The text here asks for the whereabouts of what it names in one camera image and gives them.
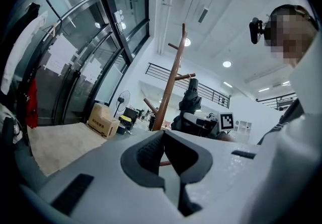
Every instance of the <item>floor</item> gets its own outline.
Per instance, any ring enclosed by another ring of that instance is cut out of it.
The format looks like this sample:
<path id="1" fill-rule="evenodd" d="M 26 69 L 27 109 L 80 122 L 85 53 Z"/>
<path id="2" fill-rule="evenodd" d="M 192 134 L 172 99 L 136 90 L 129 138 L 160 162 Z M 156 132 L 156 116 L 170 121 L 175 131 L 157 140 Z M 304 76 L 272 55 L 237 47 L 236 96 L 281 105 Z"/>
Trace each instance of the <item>floor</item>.
<path id="1" fill-rule="evenodd" d="M 23 140 L 15 144 L 15 157 L 18 168 L 29 184 L 30 188 L 38 191 L 55 174 L 78 159 L 87 151 L 100 146 L 104 142 L 120 141 L 131 138 L 132 135 L 143 135 L 147 131 L 133 128 L 131 133 L 124 135 L 115 134 L 109 139 L 103 139 L 91 131 L 84 124 L 72 124 L 64 126 L 37 127 L 28 130 L 33 156 Z M 162 162 L 168 158 L 164 154 Z M 168 199 L 177 207 L 179 202 L 180 179 L 174 168 L 162 166 L 159 168 L 159 176 L 165 179 Z"/>

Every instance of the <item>electric fan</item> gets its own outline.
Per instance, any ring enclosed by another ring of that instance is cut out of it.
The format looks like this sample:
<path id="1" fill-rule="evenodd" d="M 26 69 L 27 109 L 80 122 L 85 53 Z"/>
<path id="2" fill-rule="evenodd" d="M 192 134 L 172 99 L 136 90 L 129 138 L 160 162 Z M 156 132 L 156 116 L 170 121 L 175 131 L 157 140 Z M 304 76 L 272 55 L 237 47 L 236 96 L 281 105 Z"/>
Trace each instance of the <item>electric fan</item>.
<path id="1" fill-rule="evenodd" d="M 122 92 L 120 96 L 117 98 L 117 102 L 116 102 L 117 107 L 116 107 L 114 117 L 116 115 L 116 112 L 125 110 L 129 101 L 130 101 L 130 92 L 129 91 Z"/>

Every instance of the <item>ceiling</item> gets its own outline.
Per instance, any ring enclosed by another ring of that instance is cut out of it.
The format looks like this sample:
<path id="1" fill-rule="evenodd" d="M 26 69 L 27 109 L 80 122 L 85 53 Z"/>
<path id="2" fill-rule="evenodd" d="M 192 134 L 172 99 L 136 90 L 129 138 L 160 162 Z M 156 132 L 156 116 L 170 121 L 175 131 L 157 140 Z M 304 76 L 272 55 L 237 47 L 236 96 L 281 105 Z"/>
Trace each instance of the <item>ceiling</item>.
<path id="1" fill-rule="evenodd" d="M 139 81 L 140 83 L 140 88 L 143 91 L 145 97 L 154 103 L 157 103 L 161 100 L 164 90 L 160 89 L 158 87 L 149 85 L 147 83 L 144 83 L 142 81 Z M 169 101 L 169 107 L 175 108 L 175 109 L 179 109 L 179 102 L 181 102 L 183 99 L 183 96 L 178 96 L 174 93 L 171 94 L 170 97 L 170 101 Z M 203 105 L 201 105 L 201 110 L 202 111 L 198 111 L 195 113 L 196 116 L 199 117 L 206 117 L 209 115 L 209 113 L 216 113 L 216 111 L 214 111 L 213 109 L 210 109 L 208 107 L 205 107 Z"/>
<path id="2" fill-rule="evenodd" d="M 185 47 L 184 59 L 213 71 L 222 81 L 255 98 L 262 96 L 258 90 L 266 87 L 270 87 L 263 92 L 267 96 L 292 92 L 291 87 L 272 88 L 287 81 L 292 69 L 271 56 L 263 37 L 252 44 L 249 31 L 253 17 L 265 22 L 272 10 L 283 4 L 294 4 L 294 0 L 173 0 L 164 51 L 176 53 L 167 44 L 179 44 L 181 26 L 186 23 L 191 45 Z M 204 8 L 209 11 L 199 23 Z M 230 68 L 222 66 L 227 60 L 232 62 Z"/>

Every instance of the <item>hanging clothes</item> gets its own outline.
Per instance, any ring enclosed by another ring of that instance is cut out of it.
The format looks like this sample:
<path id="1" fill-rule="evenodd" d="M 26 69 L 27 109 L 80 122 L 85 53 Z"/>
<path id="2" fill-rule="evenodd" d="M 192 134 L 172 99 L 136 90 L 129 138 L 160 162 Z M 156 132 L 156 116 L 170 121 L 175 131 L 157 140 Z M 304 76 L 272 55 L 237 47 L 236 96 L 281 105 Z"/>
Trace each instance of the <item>hanging clothes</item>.
<path id="1" fill-rule="evenodd" d="M 1 91 L 5 95 L 8 94 L 12 78 L 19 61 L 22 59 L 34 34 L 36 34 L 39 28 L 44 26 L 44 24 L 46 23 L 47 16 L 48 12 L 45 11 L 42 15 L 32 20 L 31 23 L 22 31 L 22 33 L 17 38 L 8 57 L 5 71 L 2 76 Z"/>
<path id="2" fill-rule="evenodd" d="M 35 78 L 31 81 L 27 98 L 26 124 L 31 128 L 35 128 L 38 125 L 37 86 Z"/>
<path id="3" fill-rule="evenodd" d="M 31 3 L 25 15 L 15 23 L 15 25 L 6 35 L 6 38 L 0 46 L 0 77 L 2 77 L 4 74 L 7 60 L 14 46 L 14 43 L 23 32 L 23 30 L 30 24 L 30 22 L 38 17 L 39 8 L 40 5 Z"/>

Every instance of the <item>ceiling light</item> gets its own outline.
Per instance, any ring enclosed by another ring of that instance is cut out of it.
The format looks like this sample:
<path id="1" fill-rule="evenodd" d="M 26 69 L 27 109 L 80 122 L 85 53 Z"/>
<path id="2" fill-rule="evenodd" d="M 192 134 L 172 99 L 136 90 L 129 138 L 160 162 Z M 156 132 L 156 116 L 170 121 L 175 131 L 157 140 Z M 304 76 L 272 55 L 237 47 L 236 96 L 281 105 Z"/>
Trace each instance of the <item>ceiling light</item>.
<path id="1" fill-rule="evenodd" d="M 267 91 L 267 90 L 269 90 L 269 88 L 265 88 L 265 89 L 259 90 L 258 92 L 260 93 L 260 92 Z"/>
<path id="2" fill-rule="evenodd" d="M 222 65 L 224 67 L 231 67 L 231 62 L 230 61 L 225 61 Z"/>
<path id="3" fill-rule="evenodd" d="M 186 41 L 185 41 L 185 47 L 190 46 L 190 44 L 191 44 L 191 40 L 190 40 L 190 39 L 188 39 L 188 38 L 186 38 Z"/>
<path id="4" fill-rule="evenodd" d="M 223 82 L 225 85 L 227 85 L 228 87 L 232 88 L 232 86 L 226 82 Z"/>

